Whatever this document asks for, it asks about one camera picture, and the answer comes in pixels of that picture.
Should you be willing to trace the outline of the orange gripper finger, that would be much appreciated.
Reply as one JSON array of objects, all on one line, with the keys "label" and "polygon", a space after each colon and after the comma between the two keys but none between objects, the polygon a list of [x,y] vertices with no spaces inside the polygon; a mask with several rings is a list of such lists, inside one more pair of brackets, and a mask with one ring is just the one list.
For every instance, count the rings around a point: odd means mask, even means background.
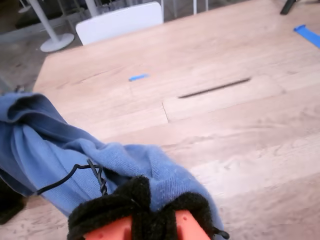
[{"label": "orange gripper finger", "polygon": [[185,192],[159,211],[161,240],[214,240],[216,226],[206,198]]},{"label": "orange gripper finger", "polygon": [[149,211],[150,181],[137,176],[106,194],[81,203],[68,218],[68,240],[83,240],[89,232],[136,213]]}]

